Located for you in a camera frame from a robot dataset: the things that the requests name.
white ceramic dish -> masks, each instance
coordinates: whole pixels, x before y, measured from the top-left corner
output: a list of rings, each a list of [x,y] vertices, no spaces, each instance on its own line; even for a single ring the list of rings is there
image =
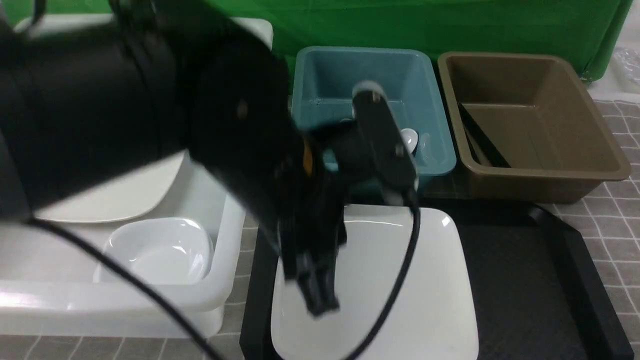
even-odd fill
[[[102,24],[111,14],[47,15],[33,29],[31,36]],[[235,18],[271,48],[273,28],[262,19]],[[16,31],[26,28],[31,19],[20,21]],[[144,168],[140,168],[83,193],[53,204],[36,213],[37,218],[56,222],[98,223],[115,222],[140,217],[154,209],[175,179],[184,153],[176,154]]]
[[[171,188],[184,153],[78,193],[37,212],[36,217],[57,222],[123,221],[153,210]]]
[[[200,224],[186,218],[132,222],[111,234],[102,251],[149,284],[195,284],[211,267],[211,239]],[[101,264],[93,282],[120,278]]]
[[[48,15],[44,24],[89,24],[110,15]],[[239,19],[271,46],[264,20]],[[195,284],[155,285],[204,335],[222,326],[240,251],[244,210],[185,155],[164,199],[144,218],[197,221],[214,241],[211,269]],[[123,223],[64,224],[103,248]],[[0,224],[0,334],[183,338],[157,306],[123,282],[93,282],[94,260],[63,240],[23,225]]]
[[[287,360],[342,359],[364,338],[391,291],[412,228],[406,208],[351,205],[348,240],[337,260],[340,311],[313,319],[295,284],[278,270],[271,339]],[[478,335],[467,266],[456,225],[422,209],[420,236],[404,286],[362,360],[476,360]]]

white plate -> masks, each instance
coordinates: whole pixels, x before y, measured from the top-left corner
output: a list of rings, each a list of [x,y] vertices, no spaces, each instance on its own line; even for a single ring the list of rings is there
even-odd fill
[[[46,15],[31,33],[68,31],[90,24],[109,22],[111,14]],[[271,24],[262,19],[234,18],[269,48],[273,41]],[[20,21],[17,31],[30,19]],[[180,169],[184,153],[177,154],[145,168],[96,186],[83,193],[55,203],[36,213],[43,220],[73,223],[98,223],[128,220],[153,210],[166,195]]]
[[[186,218],[155,218],[118,228],[103,253],[153,285],[195,284],[211,268],[213,245],[197,222]],[[93,282],[120,282],[102,264]]]
[[[184,153],[59,201],[36,213],[58,222],[113,222],[140,217],[164,198],[178,174]]]
[[[412,265],[389,318],[362,360],[476,360],[476,312],[460,237],[440,210],[422,209]],[[271,339],[287,360],[342,359],[369,332],[396,280],[412,228],[406,208],[351,205],[335,274],[340,311],[313,319],[278,264]]]

gray tiled tablecloth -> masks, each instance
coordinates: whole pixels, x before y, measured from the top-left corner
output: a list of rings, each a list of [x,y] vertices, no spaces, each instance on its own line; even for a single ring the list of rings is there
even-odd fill
[[[640,107],[623,101],[596,105],[632,163],[632,175],[626,181],[603,184],[576,204],[543,206],[582,233],[627,336],[640,354]],[[434,181],[427,195],[463,197],[465,188],[465,178],[454,172]],[[243,358],[238,339],[256,235],[256,224],[248,219],[225,323],[210,339],[229,360]],[[0,360],[203,360],[203,355],[183,339],[0,336]]]

white spoon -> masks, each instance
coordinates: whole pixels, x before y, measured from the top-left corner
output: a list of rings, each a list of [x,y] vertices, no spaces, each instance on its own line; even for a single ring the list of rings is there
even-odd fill
[[[402,135],[407,150],[413,154],[415,147],[418,146],[418,133],[407,127],[406,129],[400,130],[400,135]]]

plastic container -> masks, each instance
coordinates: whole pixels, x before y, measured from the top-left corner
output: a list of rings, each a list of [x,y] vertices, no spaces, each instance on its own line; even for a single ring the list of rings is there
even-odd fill
[[[46,15],[35,30],[36,33],[66,30],[103,23],[110,18],[107,14]],[[262,34],[261,38],[271,44],[273,32],[269,23],[250,19],[240,20],[240,23],[256,34]],[[198,282],[161,284],[164,281],[153,281],[156,291],[180,310],[203,336],[210,337],[222,327],[225,302],[234,285],[244,209],[227,195],[208,171],[193,164],[188,155],[180,162],[171,188],[140,220],[192,219],[214,242],[213,251],[206,257],[208,270]],[[137,195],[131,192],[130,197]],[[64,228],[103,249],[111,233],[123,225],[124,222],[65,224]],[[120,279],[117,282],[98,281],[104,280],[102,277],[94,282],[96,261],[55,235],[19,224],[1,224],[0,238],[0,334],[119,338],[188,336],[130,284]]]
[[[416,261],[363,360],[477,359],[474,298],[456,224],[437,209],[422,208],[420,218]],[[271,341],[282,359],[344,359],[391,292],[413,224],[407,209],[354,204],[344,219],[349,243],[335,267],[339,311],[309,315],[298,285],[285,282],[278,264],[271,281]]]
[[[419,51],[357,47],[300,51],[291,108],[298,126],[305,129],[352,119],[352,90],[363,80],[382,86],[398,128],[418,132],[419,186],[453,170],[456,153],[438,83],[429,58]],[[331,156],[325,156],[325,163],[337,168]]]
[[[471,196],[572,203],[629,176],[629,162],[566,61],[446,53],[438,66]],[[470,135],[477,131],[463,124],[465,112],[483,136]],[[495,151],[481,137],[510,167],[492,166]]]

